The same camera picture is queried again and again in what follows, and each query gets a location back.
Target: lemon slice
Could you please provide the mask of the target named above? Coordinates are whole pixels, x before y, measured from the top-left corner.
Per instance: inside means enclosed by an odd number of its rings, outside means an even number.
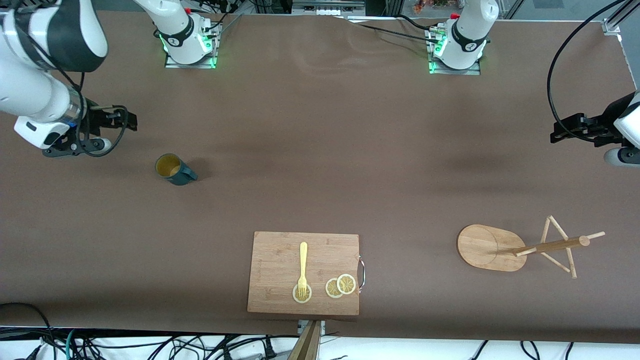
[[[307,301],[309,301],[309,299],[311,299],[311,286],[309,286],[309,284],[307,284],[307,296],[299,298],[298,297],[298,284],[296,284],[293,287],[293,292],[291,293],[291,295],[293,296],[293,300],[295,300],[296,302],[299,302],[300,304],[304,304]]]
[[[356,289],[356,279],[349,274],[342,274],[338,276],[336,282],[338,284],[338,290],[345,295],[353,293],[353,290]]]
[[[342,296],[340,290],[338,290],[338,278],[334,277],[333,279],[329,279],[324,286],[324,290],[326,294],[330,297],[337,299]]]

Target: mounting plate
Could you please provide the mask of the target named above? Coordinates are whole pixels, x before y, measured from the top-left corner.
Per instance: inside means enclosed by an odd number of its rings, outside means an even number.
[[[205,18],[204,26],[206,28],[211,26],[211,20]],[[203,33],[203,36],[211,37],[210,39],[203,40],[205,46],[211,46],[212,50],[206,54],[200,61],[192,64],[181,64],[175,62],[171,56],[167,53],[164,59],[164,67],[168,69],[215,69],[218,64],[218,49],[220,48],[220,31],[222,30],[222,23],[215,24],[211,30]]]
[[[441,29],[441,24],[438,24],[437,29]],[[441,31],[425,30],[424,36],[426,38],[434,38],[436,40],[442,40],[443,33]],[[425,42],[427,44],[427,55],[429,58],[429,73],[430,74],[446,74],[446,75],[480,75],[480,61],[476,60],[468,69],[458,70],[452,69],[446,66],[442,60],[434,55],[438,44],[431,42]]]

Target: metal handle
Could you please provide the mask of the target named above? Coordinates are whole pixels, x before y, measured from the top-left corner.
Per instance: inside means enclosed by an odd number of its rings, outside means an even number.
[[[361,293],[362,288],[364,287],[364,282],[367,278],[367,273],[364,270],[364,260],[362,259],[362,255],[358,255],[358,261],[362,264],[362,284],[360,284],[360,287],[358,288],[358,293]]]

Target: wooden rod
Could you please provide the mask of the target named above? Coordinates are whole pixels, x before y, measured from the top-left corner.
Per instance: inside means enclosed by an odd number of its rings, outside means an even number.
[[[542,238],[540,239],[540,243],[545,243],[547,241],[547,233],[549,232],[549,217],[545,219],[545,228],[542,229]]]
[[[523,256],[523,255],[531,254],[532,252],[536,252],[536,251],[538,251],[536,249],[536,247],[531,247],[531,249],[527,249],[527,250],[523,250],[523,251],[520,251],[520,252],[516,252],[514,255],[515,256]]]
[[[569,257],[569,267],[571,268],[571,278],[577,279],[578,275],[575,273],[575,264],[573,263],[573,254],[571,253],[570,248],[566,248],[566,255]]]
[[[541,252],[540,255],[544,256],[547,259],[549,259],[552,263],[556,264],[562,270],[564,270],[566,272],[571,272],[571,270],[569,270],[566,266],[560,264],[560,262],[558,262],[558,260],[556,260],[556,259],[552,258],[551,256],[547,255],[546,252]]]
[[[513,249],[512,253],[515,256],[530,254],[532,252],[539,254],[540,252],[550,252],[550,251],[556,251],[556,250],[562,250],[562,249],[569,249],[569,248],[578,247],[578,246],[589,246],[589,243],[590,243],[590,240],[588,237],[579,236],[577,238],[567,239],[566,241],[558,240],[550,243],[537,244],[536,246],[519,247],[517,249]]]
[[[587,237],[589,239],[595,239],[595,238],[599,238],[601,236],[605,236],[604,231],[600,231],[599,233],[595,233],[595,234],[591,234],[591,235],[587,235]]]
[[[562,230],[562,227],[560,227],[560,224],[558,224],[558,222],[554,219],[554,217],[549,215],[548,219],[551,220],[551,224],[553,224],[556,227],[556,229],[558,229],[558,232],[560,233],[562,238],[565,240],[569,240],[569,236],[567,236],[566,232]]]

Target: mug handle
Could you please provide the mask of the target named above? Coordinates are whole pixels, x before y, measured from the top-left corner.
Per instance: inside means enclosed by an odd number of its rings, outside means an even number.
[[[192,178],[193,180],[197,180],[198,179],[198,174],[196,174],[195,172],[193,172],[193,170],[191,170],[188,167],[184,167],[184,169],[182,170],[183,173],[185,173],[188,177]]]

